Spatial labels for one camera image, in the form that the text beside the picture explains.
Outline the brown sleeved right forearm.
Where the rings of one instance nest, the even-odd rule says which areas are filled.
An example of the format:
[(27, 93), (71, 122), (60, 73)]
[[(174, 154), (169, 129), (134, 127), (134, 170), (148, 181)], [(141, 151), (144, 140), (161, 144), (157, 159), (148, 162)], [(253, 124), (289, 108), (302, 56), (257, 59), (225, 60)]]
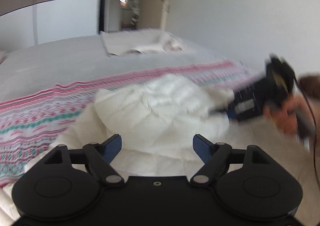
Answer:
[(303, 75), (298, 79), (302, 91), (313, 101), (320, 101), (320, 76), (319, 74)]

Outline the person's right hand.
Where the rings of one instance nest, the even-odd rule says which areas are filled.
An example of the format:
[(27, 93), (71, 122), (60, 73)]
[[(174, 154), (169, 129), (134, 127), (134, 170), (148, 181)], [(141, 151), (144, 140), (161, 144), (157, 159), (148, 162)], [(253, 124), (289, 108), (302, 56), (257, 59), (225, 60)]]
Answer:
[(289, 96), (277, 110), (271, 110), (268, 106), (265, 106), (263, 115), (283, 134), (286, 136), (294, 136), (298, 131), (297, 118), (293, 113), (296, 109), (302, 110), (306, 116), (306, 120), (314, 125), (312, 113), (305, 98), (301, 94)]

